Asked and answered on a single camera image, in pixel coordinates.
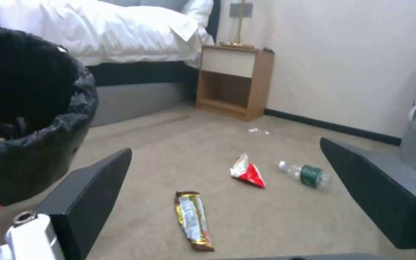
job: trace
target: pillow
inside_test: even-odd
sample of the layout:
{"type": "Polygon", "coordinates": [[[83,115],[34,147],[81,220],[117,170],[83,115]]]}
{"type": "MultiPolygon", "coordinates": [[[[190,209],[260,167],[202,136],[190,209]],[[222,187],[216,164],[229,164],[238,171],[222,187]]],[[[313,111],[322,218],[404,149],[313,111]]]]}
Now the pillow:
{"type": "Polygon", "coordinates": [[[121,7],[135,7],[140,5],[142,0],[102,0],[103,2],[120,5],[121,7]]]}
{"type": "Polygon", "coordinates": [[[201,27],[206,28],[212,9],[213,0],[188,0],[181,13],[194,18],[201,27]]]}
{"type": "Polygon", "coordinates": [[[147,5],[150,7],[164,7],[180,13],[186,3],[187,0],[142,0],[140,5],[147,5]]]}

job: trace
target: plastic bottle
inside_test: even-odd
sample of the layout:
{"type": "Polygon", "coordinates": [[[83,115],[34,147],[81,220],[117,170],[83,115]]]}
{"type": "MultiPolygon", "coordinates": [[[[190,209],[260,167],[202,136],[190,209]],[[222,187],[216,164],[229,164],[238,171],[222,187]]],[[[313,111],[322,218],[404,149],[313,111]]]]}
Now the plastic bottle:
{"type": "Polygon", "coordinates": [[[328,173],[324,173],[322,169],[309,165],[294,165],[281,161],[279,168],[293,179],[301,181],[312,188],[328,188],[332,182],[332,178],[328,173]]]}

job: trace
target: bottle cap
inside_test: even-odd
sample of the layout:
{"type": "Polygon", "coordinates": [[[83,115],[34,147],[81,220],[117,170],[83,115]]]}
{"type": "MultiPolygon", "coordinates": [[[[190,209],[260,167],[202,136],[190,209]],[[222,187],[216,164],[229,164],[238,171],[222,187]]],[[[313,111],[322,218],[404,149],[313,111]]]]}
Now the bottle cap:
{"type": "Polygon", "coordinates": [[[281,161],[281,162],[279,163],[279,168],[280,168],[280,169],[285,168],[285,166],[287,166],[287,163],[286,163],[286,162],[281,161]]]}

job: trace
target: bed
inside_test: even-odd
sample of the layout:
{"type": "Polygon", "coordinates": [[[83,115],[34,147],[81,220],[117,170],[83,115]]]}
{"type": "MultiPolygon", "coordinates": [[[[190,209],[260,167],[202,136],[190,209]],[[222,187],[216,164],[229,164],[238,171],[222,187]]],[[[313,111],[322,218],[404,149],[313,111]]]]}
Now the bed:
{"type": "MultiPolygon", "coordinates": [[[[220,0],[214,0],[207,32],[216,42],[220,0]]],[[[93,126],[116,123],[195,99],[198,69],[183,61],[89,66],[96,78],[99,109],[93,126]]]]}
{"type": "Polygon", "coordinates": [[[28,31],[62,45],[88,66],[99,93],[93,126],[105,125],[194,97],[201,46],[216,40],[220,0],[160,0],[162,5],[212,2],[206,23],[194,23],[183,10],[160,7],[159,0],[134,1],[154,4],[120,7],[98,0],[0,0],[0,26],[28,31]],[[52,5],[62,6],[51,10],[52,5]],[[164,32],[155,37],[163,40],[147,43],[154,37],[153,31],[161,28],[164,32]],[[161,55],[160,49],[169,49],[168,55],[161,55]]]}

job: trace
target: floor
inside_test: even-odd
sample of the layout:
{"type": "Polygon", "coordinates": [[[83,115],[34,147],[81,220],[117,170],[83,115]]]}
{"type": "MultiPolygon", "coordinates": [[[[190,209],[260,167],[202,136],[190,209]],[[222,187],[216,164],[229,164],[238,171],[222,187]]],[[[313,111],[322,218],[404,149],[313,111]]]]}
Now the floor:
{"type": "Polygon", "coordinates": [[[117,203],[88,260],[224,259],[372,253],[415,259],[395,249],[353,201],[319,148],[328,137],[370,150],[396,147],[264,116],[245,123],[183,105],[90,130],[73,168],[124,147],[133,150],[117,203]],[[267,130],[266,135],[249,132],[267,130]],[[231,179],[243,152],[261,171],[262,190],[231,179]],[[330,192],[289,179],[277,163],[319,166],[335,177],[330,192]],[[201,193],[215,252],[190,248],[178,226],[175,191],[201,193]]]}

